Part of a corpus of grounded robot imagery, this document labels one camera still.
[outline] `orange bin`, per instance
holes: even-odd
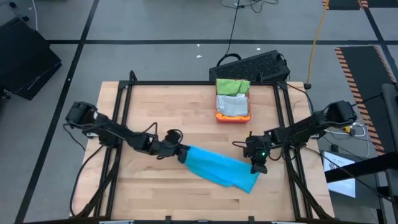
[[[249,92],[246,94],[249,103],[249,115],[247,116],[225,116],[218,112],[216,108],[216,120],[218,123],[233,123],[233,124],[246,124],[251,120],[251,107],[250,107],[250,94]]]

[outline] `green cloth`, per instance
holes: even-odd
[[[217,95],[236,96],[238,93],[246,94],[249,91],[250,81],[216,79]]]

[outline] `black metal frame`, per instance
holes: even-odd
[[[130,80],[127,81],[119,81],[118,85],[118,92],[116,95],[116,101],[115,101],[115,106],[114,106],[114,111],[113,111],[113,121],[117,121],[117,117],[119,114],[119,109],[121,106],[121,98],[124,89],[127,89],[127,94],[126,94],[126,99],[124,100],[124,109],[123,109],[123,115],[122,115],[122,120],[121,124],[126,125],[127,121],[127,116],[128,116],[128,111],[129,111],[129,103],[131,100],[131,95],[132,95],[132,88],[134,85],[215,85],[215,82],[211,81],[137,81],[137,78],[134,74],[134,72],[130,72]],[[284,85],[279,85],[276,82],[262,82],[262,83],[251,83],[251,85],[260,85],[260,86],[272,86],[274,89],[274,96],[275,96],[275,103],[276,103],[276,109],[277,109],[277,114],[278,114],[278,119],[279,119],[279,125],[281,127],[285,126],[284,123],[284,115],[282,112],[282,105],[280,103],[280,94],[279,90],[281,89],[284,94],[284,100],[286,104],[286,110],[287,110],[287,117],[289,120],[289,124],[292,125],[294,124],[294,118],[293,118],[293,112],[290,104],[290,98],[289,98],[289,92],[287,91],[287,87]],[[108,168],[109,168],[109,163],[110,163],[110,158],[111,158],[111,152],[113,149],[107,148],[105,152],[105,157],[104,157],[104,162],[103,162],[103,168],[102,168],[102,173],[101,173],[101,178],[99,184],[103,184],[105,178],[109,174],[108,173]],[[109,221],[111,220],[111,214],[112,214],[112,209],[113,209],[113,202],[114,202],[114,195],[116,191],[116,182],[118,179],[118,169],[119,169],[119,164],[121,160],[121,151],[122,151],[122,144],[116,149],[116,154],[114,157],[114,164],[113,166],[116,166],[115,173],[113,173],[113,179],[111,181],[110,189],[109,189],[109,197],[108,201],[106,203],[106,213],[105,216],[100,216],[100,211],[101,211],[101,206],[102,206],[102,199],[103,196],[101,195],[100,199],[98,200],[93,217],[85,217],[85,218],[71,218],[68,220],[51,220],[51,221],[46,221],[46,222],[37,222],[37,223],[46,223],[46,224],[56,224],[56,223],[98,223],[99,221]],[[286,159],[289,161],[290,160],[290,154],[286,153],[285,154]],[[300,151],[295,151],[295,160],[296,160],[296,166],[298,170],[298,174],[300,177],[300,180],[306,185],[305,181],[305,174],[304,174],[304,169],[303,169],[303,164],[301,160],[301,155]],[[286,167],[291,166],[291,163],[286,162]],[[296,222],[304,222],[304,223],[339,223],[339,224],[354,224],[354,222],[343,222],[339,220],[325,220],[325,219],[315,219],[312,216],[312,208],[307,200],[307,198],[304,197],[303,195],[303,202],[305,205],[305,213],[306,213],[306,218],[301,217],[300,215],[300,205],[299,205],[299,200],[297,198],[297,189],[296,189],[296,183],[294,182],[293,178],[289,177],[289,187],[290,187],[290,194],[292,197],[292,207],[294,211],[294,216],[295,216],[295,221]],[[261,224],[268,224],[272,222],[259,222],[255,221],[254,217],[248,217],[248,221],[202,221],[202,220],[173,220],[171,219],[170,216],[166,216],[165,220],[134,220],[134,223],[166,223],[166,224],[171,224],[171,223],[181,223],[181,224],[191,224],[191,223],[201,223],[201,222],[207,222],[207,223],[212,223],[212,224],[226,224],[226,223],[234,223],[234,224],[239,224],[239,223],[244,223],[244,224],[255,224],[255,223],[261,223]]]

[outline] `white cloth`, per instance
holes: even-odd
[[[217,110],[225,116],[249,115],[247,97],[217,95]]]

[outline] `wooden table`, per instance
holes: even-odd
[[[303,89],[302,83],[290,83]],[[118,82],[104,82],[97,107],[100,113],[112,117]],[[243,141],[249,131],[262,135],[267,129],[279,126],[271,86],[252,86],[250,90],[252,120],[248,124],[218,124],[215,119],[215,86],[133,86],[127,126],[143,131],[154,121],[159,124],[163,139],[169,129],[184,133],[183,144],[196,145],[250,163],[243,158],[242,149],[231,144]],[[294,120],[310,115],[305,95],[289,88]],[[287,115],[283,93],[280,91],[284,118]],[[85,159],[97,148],[98,140],[90,139]],[[318,150],[317,142],[308,147]],[[73,209],[79,212],[98,188],[104,159],[103,149],[85,167],[76,189]],[[280,149],[272,150],[277,157]],[[334,215],[330,195],[319,155],[301,150],[309,191],[329,215]],[[247,194],[235,187],[224,188],[189,172],[176,157],[158,161],[123,146],[112,219],[164,220],[295,220],[288,175],[283,159],[267,160],[268,174],[260,174],[252,192]],[[302,195],[297,188],[301,216],[305,216]],[[108,193],[104,194],[104,204]]]

